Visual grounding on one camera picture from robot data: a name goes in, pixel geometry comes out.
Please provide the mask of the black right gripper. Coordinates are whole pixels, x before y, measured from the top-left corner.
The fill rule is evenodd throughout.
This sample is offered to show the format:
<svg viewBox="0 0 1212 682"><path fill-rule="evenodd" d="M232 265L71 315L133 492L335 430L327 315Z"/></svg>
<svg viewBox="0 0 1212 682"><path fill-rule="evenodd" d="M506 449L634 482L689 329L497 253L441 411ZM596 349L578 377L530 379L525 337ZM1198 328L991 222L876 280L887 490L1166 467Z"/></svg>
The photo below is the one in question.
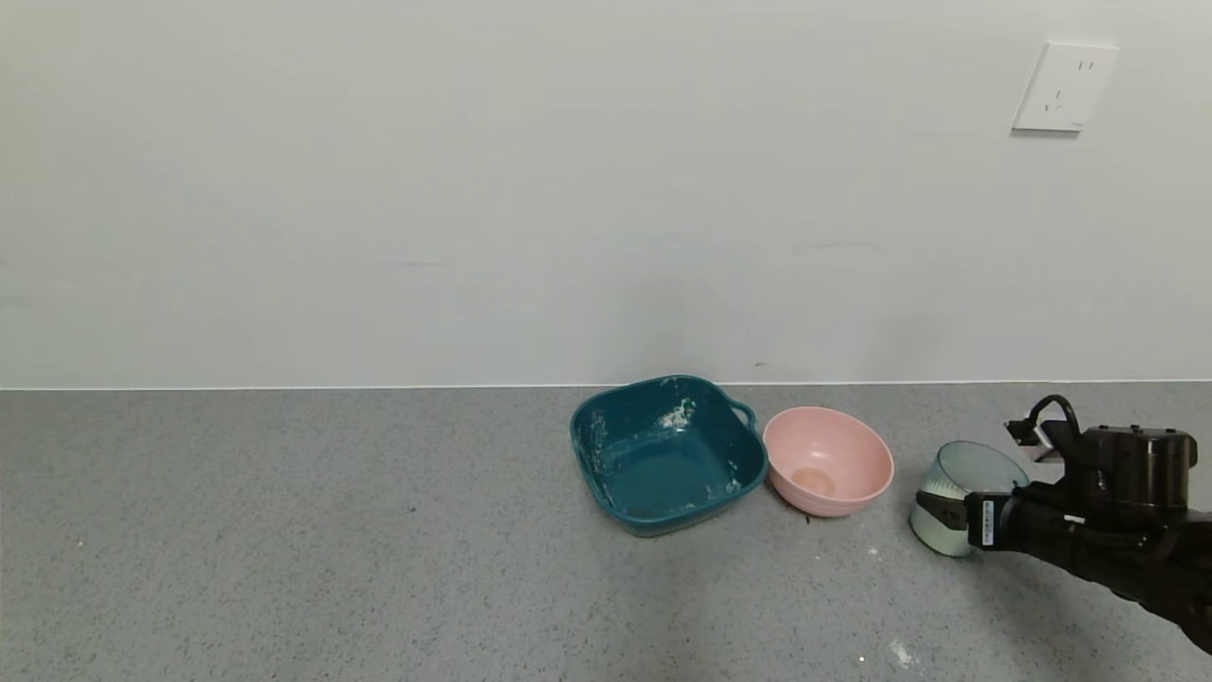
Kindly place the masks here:
<svg viewBox="0 0 1212 682"><path fill-rule="evenodd" d="M1086 561L1085 531L1067 517L1069 502L1045 491L957 494L917 491L915 527L966 531L983 551L1027 554L1040 561Z"/></svg>

